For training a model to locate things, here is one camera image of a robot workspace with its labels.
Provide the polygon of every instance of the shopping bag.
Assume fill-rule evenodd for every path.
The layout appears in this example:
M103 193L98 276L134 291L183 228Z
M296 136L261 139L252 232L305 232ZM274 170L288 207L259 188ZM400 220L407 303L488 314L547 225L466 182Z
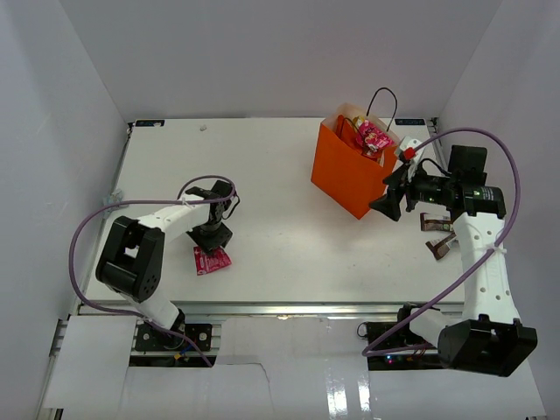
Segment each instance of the shopping bag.
M381 90L389 89L378 89L367 111L344 103L320 124L318 131L311 182L357 219L369 211L370 202L384 194L383 180L393 171L397 160L395 150L400 139L389 129L396 114L395 95L389 90L395 97L395 112L389 125L369 112ZM357 138L360 132L355 121L361 116L366 116L368 123L390 138L393 145L372 152L363 138Z

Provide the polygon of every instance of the red snack package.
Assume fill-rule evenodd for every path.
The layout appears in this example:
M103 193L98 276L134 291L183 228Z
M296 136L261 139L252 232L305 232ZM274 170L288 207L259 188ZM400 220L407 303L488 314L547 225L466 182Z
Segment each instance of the red snack package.
M194 247L194 262L196 263L196 275L204 276L216 270L231 265L228 254L222 248L216 249L213 255L205 254L200 247Z

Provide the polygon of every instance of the white table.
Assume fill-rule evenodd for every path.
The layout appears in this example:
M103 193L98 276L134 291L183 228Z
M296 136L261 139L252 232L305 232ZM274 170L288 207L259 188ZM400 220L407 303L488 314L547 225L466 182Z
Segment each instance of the white table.
M356 220L310 181L319 118L166 120L135 127L117 187L126 200L174 199L188 180L221 174L237 185L242 203L227 225L234 232L227 269L196 276L193 242L185 234L164 252L162 287L175 302L400 303L427 301L461 272L459 252L436 262L424 243L419 204L398 223L375 211ZM399 137L429 137L425 126L393 126ZM435 157L430 147L426 156ZM201 182L210 188L213 181ZM157 206L114 212L138 217ZM97 251L98 259L101 247ZM89 275L87 297L122 299ZM462 302L462 289L446 302Z

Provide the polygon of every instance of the gray wall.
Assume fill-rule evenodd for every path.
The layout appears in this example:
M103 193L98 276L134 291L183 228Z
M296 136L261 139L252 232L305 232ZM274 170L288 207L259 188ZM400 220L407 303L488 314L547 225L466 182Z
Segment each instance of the gray wall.
M383 85L436 116L501 2L60 1L127 121L322 116Z
M58 0L0 2L0 51L0 417L19 420L71 306L70 237L108 192L126 126Z
M522 320L539 334L530 364L552 419L560 418L559 75L560 3L503 2L441 115L444 128L491 130L507 143L519 166L521 211L506 239L507 267ZM452 140L444 143L490 146L473 135ZM504 186L511 202L511 171L494 147L486 168L489 183Z

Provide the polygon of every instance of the brown snack package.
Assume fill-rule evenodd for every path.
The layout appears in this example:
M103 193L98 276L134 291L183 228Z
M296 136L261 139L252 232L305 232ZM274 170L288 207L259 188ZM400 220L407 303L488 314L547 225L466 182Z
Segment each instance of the brown snack package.
M434 239L432 241L426 242L426 247L431 251L436 260L441 260L447 255L449 250L452 248L452 243L457 240L455 233L450 234L442 240Z
M438 216L436 214L420 213L420 230L453 232L452 220L448 216Z

